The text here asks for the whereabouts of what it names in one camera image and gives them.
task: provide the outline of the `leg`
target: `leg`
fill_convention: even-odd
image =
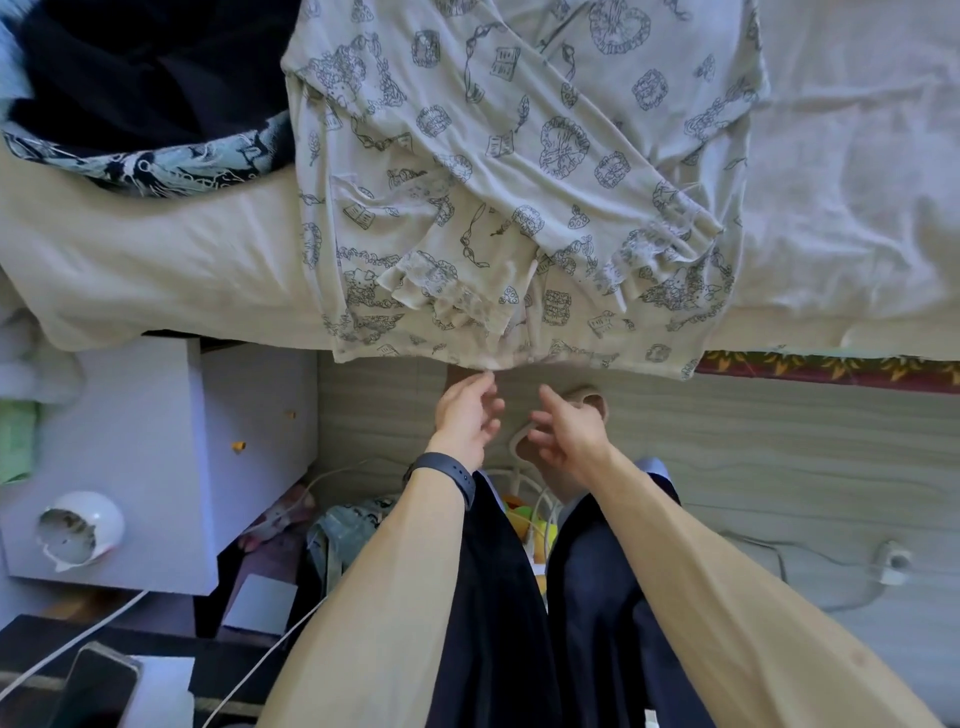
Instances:
[[[679,503],[659,460],[637,466]],[[561,528],[547,599],[567,725],[643,725],[647,708],[663,728],[713,725],[593,497]]]
[[[473,374],[449,366],[446,387]],[[474,479],[426,728],[561,728],[540,588],[491,483]]]

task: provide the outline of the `smartphone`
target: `smartphone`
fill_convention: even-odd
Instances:
[[[77,652],[48,728],[120,728],[143,666],[100,643]]]

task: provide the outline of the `white cabinet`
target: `white cabinet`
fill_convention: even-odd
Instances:
[[[33,476],[0,488],[10,574],[209,594],[217,554],[317,455],[316,353],[141,337],[79,358],[80,399],[46,408]],[[55,572],[36,519],[76,490],[111,498],[126,533],[101,560]]]

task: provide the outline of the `floor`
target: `floor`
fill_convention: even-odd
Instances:
[[[611,439],[666,462],[685,505],[717,530],[802,542],[783,550],[790,583],[821,606],[870,593],[866,565],[896,539],[909,582],[836,615],[945,722],[960,725],[960,397],[701,375],[686,383],[619,372],[527,367],[498,376],[507,400],[489,467],[546,381],[591,383],[608,397]],[[409,462],[433,427],[444,365],[427,359],[320,363],[320,462],[371,455]],[[331,477],[321,502],[396,490],[402,468],[370,463]],[[770,570],[776,556],[744,546]]]

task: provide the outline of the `broken eggshell lamp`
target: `broken eggshell lamp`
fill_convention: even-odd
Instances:
[[[120,546],[123,514],[116,503],[93,491],[60,496],[36,520],[36,539],[57,573],[85,567]]]

